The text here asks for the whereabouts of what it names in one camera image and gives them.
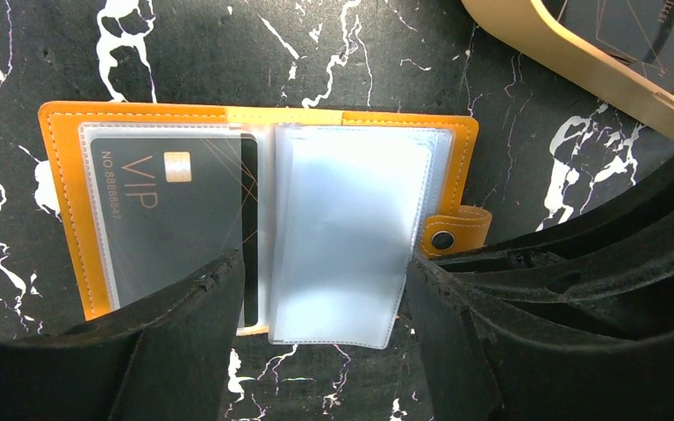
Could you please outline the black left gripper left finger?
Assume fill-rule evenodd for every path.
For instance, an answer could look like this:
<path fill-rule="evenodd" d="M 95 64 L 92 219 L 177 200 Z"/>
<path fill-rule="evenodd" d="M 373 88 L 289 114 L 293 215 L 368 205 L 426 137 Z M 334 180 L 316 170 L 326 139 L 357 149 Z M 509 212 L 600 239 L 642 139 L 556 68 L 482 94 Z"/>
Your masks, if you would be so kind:
<path fill-rule="evenodd" d="M 59 335 L 0 342 L 0 420 L 214 420 L 244 292 L 221 254 Z"/>

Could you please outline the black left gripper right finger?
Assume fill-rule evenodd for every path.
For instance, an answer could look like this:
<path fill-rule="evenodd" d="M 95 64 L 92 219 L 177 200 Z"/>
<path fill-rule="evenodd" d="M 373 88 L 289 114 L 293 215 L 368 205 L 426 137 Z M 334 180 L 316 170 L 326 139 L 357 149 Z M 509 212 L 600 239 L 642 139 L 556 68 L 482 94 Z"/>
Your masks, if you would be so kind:
<path fill-rule="evenodd" d="M 439 420 L 674 420 L 674 330 L 638 340 L 577 330 L 423 257 L 406 294 Z"/>

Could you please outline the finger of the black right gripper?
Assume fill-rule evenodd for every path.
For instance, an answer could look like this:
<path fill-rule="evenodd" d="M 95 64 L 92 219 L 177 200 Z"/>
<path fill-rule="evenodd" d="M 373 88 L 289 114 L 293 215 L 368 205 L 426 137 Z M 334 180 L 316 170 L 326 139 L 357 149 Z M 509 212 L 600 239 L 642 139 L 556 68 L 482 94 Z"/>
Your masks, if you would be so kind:
<path fill-rule="evenodd" d="M 624 339 L 674 330 L 674 155 L 595 210 L 437 264 L 559 325 Z"/>

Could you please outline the orange leather card holder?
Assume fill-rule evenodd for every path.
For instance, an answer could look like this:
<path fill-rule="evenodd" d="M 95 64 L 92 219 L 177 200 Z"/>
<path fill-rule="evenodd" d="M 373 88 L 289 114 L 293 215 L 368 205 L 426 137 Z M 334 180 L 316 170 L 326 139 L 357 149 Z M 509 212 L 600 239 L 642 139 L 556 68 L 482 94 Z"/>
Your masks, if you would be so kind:
<path fill-rule="evenodd" d="M 462 203 L 471 117 L 55 101 L 39 122 L 87 319 L 127 306 L 109 281 L 90 152 L 100 137 L 255 136 L 259 313 L 242 327 L 241 305 L 237 328 L 273 344 L 385 348 L 412 255 L 479 248 L 491 225 Z"/>

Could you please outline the yellow oval tray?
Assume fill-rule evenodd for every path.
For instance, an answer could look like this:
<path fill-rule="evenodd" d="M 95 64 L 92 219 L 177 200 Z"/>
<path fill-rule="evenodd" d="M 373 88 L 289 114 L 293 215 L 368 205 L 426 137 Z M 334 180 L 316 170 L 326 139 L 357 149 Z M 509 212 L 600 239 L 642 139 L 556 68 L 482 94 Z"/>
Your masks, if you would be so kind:
<path fill-rule="evenodd" d="M 546 1 L 474 1 L 464 8 L 492 37 L 674 140 L 674 93 L 578 37 Z"/>

